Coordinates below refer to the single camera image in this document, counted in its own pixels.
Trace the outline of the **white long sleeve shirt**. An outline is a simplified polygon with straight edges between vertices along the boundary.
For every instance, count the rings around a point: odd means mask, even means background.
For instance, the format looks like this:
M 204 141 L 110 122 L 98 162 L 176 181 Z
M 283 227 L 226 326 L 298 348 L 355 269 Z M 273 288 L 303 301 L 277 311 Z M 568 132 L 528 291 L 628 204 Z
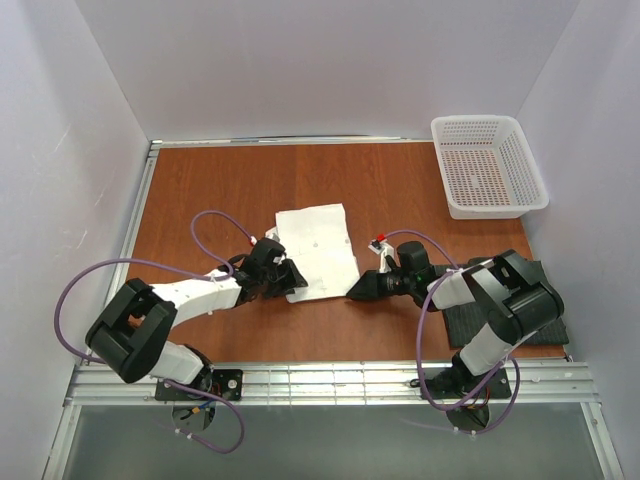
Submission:
M 290 303 L 344 297 L 359 280 L 341 203 L 279 211 L 275 226 L 286 256 L 308 283 L 286 296 Z

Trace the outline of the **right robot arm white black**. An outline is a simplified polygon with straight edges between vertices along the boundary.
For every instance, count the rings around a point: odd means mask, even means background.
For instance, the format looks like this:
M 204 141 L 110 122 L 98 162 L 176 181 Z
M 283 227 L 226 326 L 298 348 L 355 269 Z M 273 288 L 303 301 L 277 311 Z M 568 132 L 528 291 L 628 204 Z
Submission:
M 413 385 L 446 398 L 475 393 L 477 385 L 525 340 L 558 320 L 564 302 L 546 277 L 514 250 L 439 275 L 419 241 L 405 242 L 391 255 L 374 241 L 383 268 L 368 270 L 346 293 L 356 301 L 408 295 L 429 312 L 474 304 L 484 314 L 478 333 L 435 377 Z

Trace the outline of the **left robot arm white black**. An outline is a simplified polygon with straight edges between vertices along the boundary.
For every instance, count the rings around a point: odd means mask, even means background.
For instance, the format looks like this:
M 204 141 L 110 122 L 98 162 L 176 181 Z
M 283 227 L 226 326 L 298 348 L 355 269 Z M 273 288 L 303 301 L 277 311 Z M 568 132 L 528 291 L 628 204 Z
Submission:
M 90 327 L 85 342 L 126 383 L 151 376 L 211 391 L 213 363 L 196 348 L 171 342 L 173 327 L 307 286 L 284 246 L 262 238 L 250 253 L 196 278 L 164 284 L 127 281 Z

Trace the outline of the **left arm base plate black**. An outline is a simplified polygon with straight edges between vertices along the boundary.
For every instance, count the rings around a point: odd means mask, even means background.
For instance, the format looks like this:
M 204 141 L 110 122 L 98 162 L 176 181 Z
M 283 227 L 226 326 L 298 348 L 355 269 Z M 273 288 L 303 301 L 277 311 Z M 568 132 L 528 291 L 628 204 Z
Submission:
M 236 401 L 242 396 L 243 374 L 241 369 L 205 369 L 188 387 Z M 166 382 L 158 381 L 154 399 L 157 401 L 207 401 L 208 397 L 189 393 Z

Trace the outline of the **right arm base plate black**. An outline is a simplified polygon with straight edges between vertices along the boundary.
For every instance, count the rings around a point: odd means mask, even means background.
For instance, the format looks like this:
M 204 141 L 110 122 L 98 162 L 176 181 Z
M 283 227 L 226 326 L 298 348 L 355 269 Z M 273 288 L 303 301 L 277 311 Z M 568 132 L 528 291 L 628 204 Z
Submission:
M 455 379 L 448 369 L 443 370 L 432 378 L 426 378 L 425 384 L 433 400 L 460 399 L 474 390 L 486 377 L 464 377 Z M 483 386 L 474 394 L 474 398 L 510 399 L 512 390 L 504 369 L 498 370 Z

